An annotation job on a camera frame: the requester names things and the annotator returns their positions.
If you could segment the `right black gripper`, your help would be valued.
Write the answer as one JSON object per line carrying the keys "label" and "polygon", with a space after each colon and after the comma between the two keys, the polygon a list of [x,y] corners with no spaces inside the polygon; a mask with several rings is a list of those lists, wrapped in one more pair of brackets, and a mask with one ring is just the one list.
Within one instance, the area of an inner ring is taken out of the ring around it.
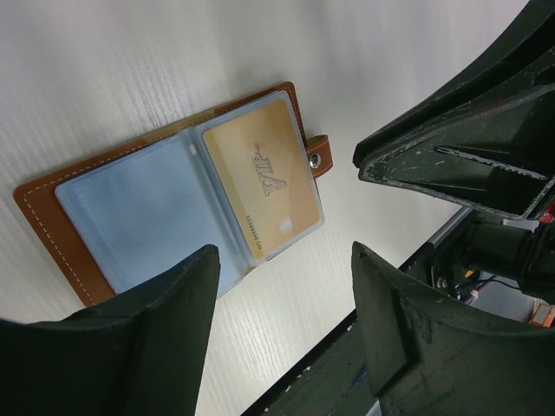
{"label": "right black gripper", "polygon": [[[465,105],[362,159],[362,181],[535,219],[554,199],[554,86]],[[514,321],[554,319],[554,224],[460,208],[429,240],[427,284]]]}

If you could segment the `brown leather card holder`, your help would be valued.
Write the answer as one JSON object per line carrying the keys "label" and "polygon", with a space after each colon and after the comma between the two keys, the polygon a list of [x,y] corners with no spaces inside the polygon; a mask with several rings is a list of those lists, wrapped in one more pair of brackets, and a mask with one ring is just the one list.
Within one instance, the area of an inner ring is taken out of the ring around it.
{"label": "brown leather card holder", "polygon": [[303,238],[254,263],[199,136],[206,123],[275,93],[291,101],[316,183],[333,165],[330,144],[324,135],[306,136],[295,87],[286,81],[14,190],[16,204],[85,305],[126,292],[207,244],[219,249],[218,292],[224,294]]}

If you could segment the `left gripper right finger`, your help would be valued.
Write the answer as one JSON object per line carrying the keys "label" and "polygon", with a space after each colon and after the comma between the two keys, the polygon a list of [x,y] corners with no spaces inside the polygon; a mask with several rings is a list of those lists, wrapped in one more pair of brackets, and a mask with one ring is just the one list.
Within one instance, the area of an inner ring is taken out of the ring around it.
{"label": "left gripper right finger", "polygon": [[358,242],[351,270],[382,414],[554,413],[553,329],[458,302]]}

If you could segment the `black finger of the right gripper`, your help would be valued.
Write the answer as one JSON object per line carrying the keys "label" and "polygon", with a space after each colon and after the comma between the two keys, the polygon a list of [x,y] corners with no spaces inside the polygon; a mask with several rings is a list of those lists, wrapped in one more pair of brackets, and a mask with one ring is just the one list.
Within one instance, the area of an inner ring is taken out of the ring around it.
{"label": "black finger of the right gripper", "polygon": [[356,145],[355,167],[365,157],[419,125],[498,87],[554,45],[554,2],[530,1],[473,62],[426,100]]}

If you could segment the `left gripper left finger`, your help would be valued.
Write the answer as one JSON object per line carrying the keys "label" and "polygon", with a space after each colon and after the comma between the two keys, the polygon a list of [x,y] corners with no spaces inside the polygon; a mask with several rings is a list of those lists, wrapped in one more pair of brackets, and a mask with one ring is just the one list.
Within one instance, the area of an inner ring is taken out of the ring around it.
{"label": "left gripper left finger", "polygon": [[194,414],[218,285],[208,244],[59,322],[2,321],[2,414]]}

